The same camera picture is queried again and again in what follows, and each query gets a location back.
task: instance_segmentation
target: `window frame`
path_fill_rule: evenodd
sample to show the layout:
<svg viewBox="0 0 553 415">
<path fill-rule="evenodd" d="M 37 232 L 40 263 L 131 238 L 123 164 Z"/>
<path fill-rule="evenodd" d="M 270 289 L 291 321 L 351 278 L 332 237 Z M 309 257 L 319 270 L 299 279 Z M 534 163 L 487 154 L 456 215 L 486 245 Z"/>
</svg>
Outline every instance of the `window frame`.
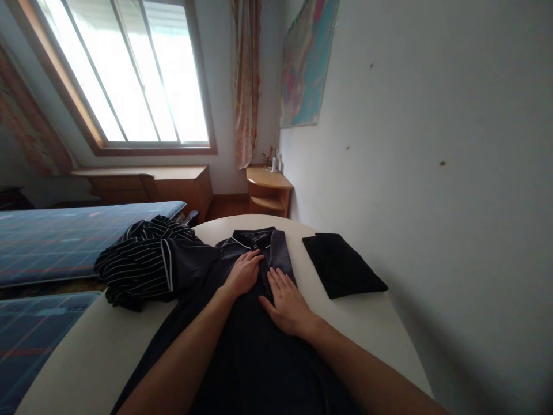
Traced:
<svg viewBox="0 0 553 415">
<path fill-rule="evenodd" d="M 194 0 L 149 0 L 184 7 L 188 31 L 194 53 L 196 75 L 207 129 L 207 142 L 189 142 L 175 146 L 175 142 L 110 142 L 106 139 L 94 112 L 64 53 L 61 50 L 44 16 L 37 13 L 36 0 L 6 0 L 14 19 L 21 28 L 29 45 L 36 54 L 44 71 L 52 81 L 64 105 L 75 120 L 90 149 L 96 156 L 173 156 L 216 155 L 217 142 L 205 68 L 200 43 L 198 18 Z"/>
</svg>

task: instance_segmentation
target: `wall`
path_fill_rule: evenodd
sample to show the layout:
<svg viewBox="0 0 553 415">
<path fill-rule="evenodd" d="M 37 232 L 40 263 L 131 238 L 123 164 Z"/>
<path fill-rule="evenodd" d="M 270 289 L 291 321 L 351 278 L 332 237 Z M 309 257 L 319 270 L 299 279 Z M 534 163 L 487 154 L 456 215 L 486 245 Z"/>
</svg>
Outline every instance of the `wall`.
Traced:
<svg viewBox="0 0 553 415">
<path fill-rule="evenodd" d="M 548 404 L 551 21 L 546 0 L 341 1 L 319 124 L 281 130 L 291 217 L 389 282 L 455 413 Z"/>
<path fill-rule="evenodd" d="M 27 164 L 10 131 L 0 125 L 0 185 L 24 186 L 23 194 L 36 208 L 63 200 L 91 199 L 85 180 L 74 177 L 46 178 Z"/>
<path fill-rule="evenodd" d="M 230 2 L 228 0 L 197 1 L 196 11 L 217 139 L 217 156 L 96 157 L 64 107 L 61 98 L 37 61 L 17 23 L 13 20 L 5 0 L 0 0 L 0 35 L 6 40 L 10 51 L 17 58 L 23 71 L 26 72 L 26 79 L 39 104 L 59 131 L 79 165 L 95 167 L 209 164 L 214 193 L 245 193 L 248 191 L 245 173 L 238 171 L 234 162 Z M 254 162 L 260 162 L 261 152 L 267 152 L 269 144 L 275 144 L 278 140 L 278 128 L 273 116 L 278 108 L 278 68 L 274 63 L 274 54 L 270 51 L 278 49 L 279 13 L 280 7 L 277 7 L 274 2 L 263 2 L 260 42 L 262 95 L 259 103 L 259 151 Z M 74 183 L 80 183 L 77 186 L 88 186 L 85 182 Z M 82 194 L 83 192 L 79 192 L 79 198 L 82 197 Z M 63 196 L 66 197 L 66 200 L 67 197 L 75 200 L 75 194 Z"/>
</svg>

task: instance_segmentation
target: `folded black cloth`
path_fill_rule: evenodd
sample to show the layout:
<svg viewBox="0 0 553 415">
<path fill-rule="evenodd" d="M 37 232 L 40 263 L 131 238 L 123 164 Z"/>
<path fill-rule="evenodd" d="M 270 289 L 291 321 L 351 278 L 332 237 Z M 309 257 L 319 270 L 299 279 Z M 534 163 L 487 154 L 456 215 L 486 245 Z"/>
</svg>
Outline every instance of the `folded black cloth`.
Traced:
<svg viewBox="0 0 553 415">
<path fill-rule="evenodd" d="M 388 289 L 341 235 L 315 233 L 303 242 L 331 299 Z"/>
</svg>

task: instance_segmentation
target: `window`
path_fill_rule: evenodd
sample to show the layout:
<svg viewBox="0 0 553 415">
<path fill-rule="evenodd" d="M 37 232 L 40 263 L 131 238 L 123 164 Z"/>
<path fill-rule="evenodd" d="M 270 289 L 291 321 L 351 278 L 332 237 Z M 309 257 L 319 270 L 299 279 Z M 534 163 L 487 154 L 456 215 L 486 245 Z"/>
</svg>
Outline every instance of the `window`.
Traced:
<svg viewBox="0 0 553 415">
<path fill-rule="evenodd" d="M 96 154 L 216 154 L 193 0 L 14 1 Z"/>
</svg>

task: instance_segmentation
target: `round table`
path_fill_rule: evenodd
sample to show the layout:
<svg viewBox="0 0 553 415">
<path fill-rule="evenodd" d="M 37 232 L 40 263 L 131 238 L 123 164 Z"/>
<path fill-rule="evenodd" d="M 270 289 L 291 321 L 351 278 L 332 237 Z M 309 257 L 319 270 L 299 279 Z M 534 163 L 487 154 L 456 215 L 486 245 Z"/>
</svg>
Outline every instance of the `round table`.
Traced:
<svg viewBox="0 0 553 415">
<path fill-rule="evenodd" d="M 286 242 L 300 292 L 311 309 L 358 345 L 398 370 L 432 396 L 411 340 L 389 293 L 330 300 L 301 239 L 315 230 L 289 219 L 240 215 L 195 227 L 215 245 L 235 229 L 274 226 Z M 17 414 L 109 414 L 153 335 L 176 302 L 151 302 L 141 313 L 113 308 L 100 296 L 54 350 L 18 408 Z"/>
</svg>

